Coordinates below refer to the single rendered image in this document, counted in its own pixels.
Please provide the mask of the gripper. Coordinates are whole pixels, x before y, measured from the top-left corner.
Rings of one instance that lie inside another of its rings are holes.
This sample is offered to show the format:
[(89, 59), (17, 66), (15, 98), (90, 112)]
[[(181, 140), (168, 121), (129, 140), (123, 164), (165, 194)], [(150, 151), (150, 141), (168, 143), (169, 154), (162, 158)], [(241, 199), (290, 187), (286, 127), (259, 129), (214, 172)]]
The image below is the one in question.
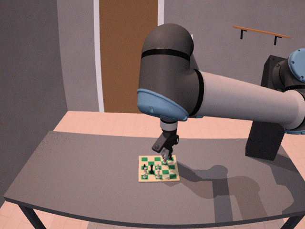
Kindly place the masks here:
[[(167, 161), (168, 158), (170, 157), (170, 154), (173, 152), (173, 145), (177, 145), (179, 142), (179, 135), (177, 135), (177, 129), (173, 131), (165, 131), (162, 129), (163, 132), (165, 133), (170, 133), (171, 134), (171, 138), (169, 139), (169, 141), (167, 142), (167, 144), (165, 145), (165, 147), (163, 148), (163, 150), (160, 152), (162, 158)], [(172, 132), (172, 133), (171, 133)], [(178, 139), (178, 142), (177, 142)], [(164, 154), (166, 153), (166, 155), (164, 156)]]

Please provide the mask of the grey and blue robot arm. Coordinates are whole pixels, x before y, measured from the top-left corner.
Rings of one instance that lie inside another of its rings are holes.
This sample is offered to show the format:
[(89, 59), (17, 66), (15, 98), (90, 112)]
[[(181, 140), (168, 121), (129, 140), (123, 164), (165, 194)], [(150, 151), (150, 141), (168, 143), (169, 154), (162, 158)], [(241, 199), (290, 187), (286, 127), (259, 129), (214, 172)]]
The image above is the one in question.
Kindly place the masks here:
[(193, 49), (190, 33), (174, 23), (157, 26), (143, 43), (137, 105), (160, 118), (161, 129), (208, 116), (279, 123), (286, 134), (305, 135), (305, 48), (274, 67), (275, 90), (203, 72)]

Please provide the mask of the green and cream chessboard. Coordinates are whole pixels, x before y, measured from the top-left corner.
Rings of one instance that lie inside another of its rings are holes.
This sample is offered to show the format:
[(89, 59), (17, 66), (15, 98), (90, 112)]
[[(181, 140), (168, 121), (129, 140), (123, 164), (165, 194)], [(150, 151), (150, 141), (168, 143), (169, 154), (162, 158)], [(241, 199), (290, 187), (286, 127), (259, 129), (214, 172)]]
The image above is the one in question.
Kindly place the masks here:
[[(159, 163), (160, 179), (157, 179), (157, 164)], [(144, 169), (143, 165), (146, 164), (147, 173), (146, 178), (143, 178)], [(150, 165), (153, 165), (153, 174), (150, 174)], [(176, 156), (172, 155), (172, 160), (167, 160), (166, 164), (163, 164), (162, 156), (139, 156), (139, 182), (171, 182), (180, 181), (178, 167), (176, 162)]]

